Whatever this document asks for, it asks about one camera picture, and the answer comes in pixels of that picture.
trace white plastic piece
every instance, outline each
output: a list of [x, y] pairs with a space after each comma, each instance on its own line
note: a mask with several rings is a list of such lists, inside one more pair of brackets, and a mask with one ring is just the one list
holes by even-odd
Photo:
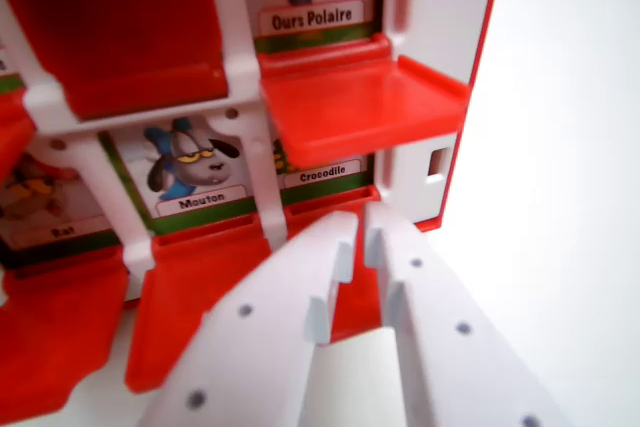
[[411, 222], [381, 202], [367, 205], [365, 222], [408, 427], [570, 426]]
[[145, 272], [155, 265], [149, 232], [98, 139], [85, 134], [64, 142], [63, 150], [55, 150], [37, 138], [28, 150], [41, 162], [78, 171], [124, 247], [123, 262], [130, 273], [127, 298], [139, 297]]
[[[443, 135], [377, 152], [374, 182], [380, 198], [412, 222], [437, 217], [456, 139], [456, 134]], [[432, 162], [437, 165], [429, 175]]]
[[294, 427], [313, 351], [329, 341], [337, 282], [353, 275], [358, 217], [329, 214], [211, 312], [140, 427]]
[[287, 222], [278, 187], [267, 114], [259, 101], [238, 106], [235, 113], [236, 117], [229, 118], [224, 111], [216, 110], [207, 115], [206, 120], [216, 132], [240, 139], [262, 230], [271, 249], [276, 250], [287, 240]]
[[247, 0], [215, 2], [229, 97], [235, 98], [236, 102], [256, 99], [260, 95], [260, 66], [251, 34]]
[[383, 30], [394, 56], [469, 82], [488, 0], [384, 0]]

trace toy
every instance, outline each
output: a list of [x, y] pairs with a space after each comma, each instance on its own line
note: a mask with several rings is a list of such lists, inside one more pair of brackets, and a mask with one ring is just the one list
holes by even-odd
[[[125, 299], [140, 299], [126, 382], [144, 391], [204, 312], [324, 214], [382, 201], [439, 227], [491, 2], [0, 0], [20, 79], [0, 96], [0, 174], [29, 199], [1, 204], [6, 239], [75, 204], [101, 222], [53, 226], [91, 234], [82, 251], [0, 249], [0, 422], [62, 407], [106, 361]], [[73, 169], [93, 203], [54, 201], [55, 176], [14, 170], [25, 152]], [[387, 315], [364, 246], [361, 232], [325, 341]]]
[[[364, 223], [408, 427], [571, 425], [411, 222], [371, 202]], [[329, 342], [338, 285], [353, 277], [357, 230], [357, 215], [328, 214], [243, 279], [203, 317], [140, 427], [298, 425], [313, 351]]]

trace white plastic frame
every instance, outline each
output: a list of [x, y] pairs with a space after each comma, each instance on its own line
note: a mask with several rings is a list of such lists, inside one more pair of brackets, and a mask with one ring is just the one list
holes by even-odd
[[[393, 57], [406, 55], [461, 82], [471, 80], [489, 0], [384, 0], [383, 32]], [[442, 210], [456, 135], [376, 152], [382, 199], [414, 222]], [[433, 150], [447, 148], [443, 178], [428, 179]]]

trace white surface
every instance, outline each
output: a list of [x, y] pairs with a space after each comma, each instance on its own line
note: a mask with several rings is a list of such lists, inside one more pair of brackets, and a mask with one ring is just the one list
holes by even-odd
[[[412, 222], [440, 214], [457, 134], [410, 142], [376, 152], [374, 183], [385, 203]], [[434, 151], [446, 149], [437, 173], [429, 175]]]
[[412, 222], [371, 202], [365, 229], [409, 427], [570, 426]]
[[139, 427], [297, 427], [357, 231], [356, 214], [325, 215], [247, 275], [203, 316]]
[[488, 0], [384, 0], [393, 55], [469, 82]]
[[[576, 427], [640, 404], [640, 2], [496, 0], [436, 251]], [[133, 426], [109, 368], [22, 426]], [[388, 331], [319, 349], [303, 425], [402, 426]]]

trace green stripe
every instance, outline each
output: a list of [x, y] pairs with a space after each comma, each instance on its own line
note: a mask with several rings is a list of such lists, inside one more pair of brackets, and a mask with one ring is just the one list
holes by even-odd
[[2, 263], [7, 269], [15, 269], [25, 265], [82, 254], [91, 250], [118, 245], [119, 243], [120, 241], [115, 232], [104, 230], [22, 250], [11, 251], [5, 244], [0, 249], [2, 251], [0, 255], [2, 256]]
[[303, 49], [320, 45], [346, 42], [371, 37], [375, 32], [376, 22], [346, 25], [333, 29], [297, 32], [295, 34], [258, 37], [255, 39], [256, 51], [273, 54], [284, 50]]
[[22, 87], [24, 87], [24, 82], [18, 74], [0, 77], [0, 94], [6, 94]]

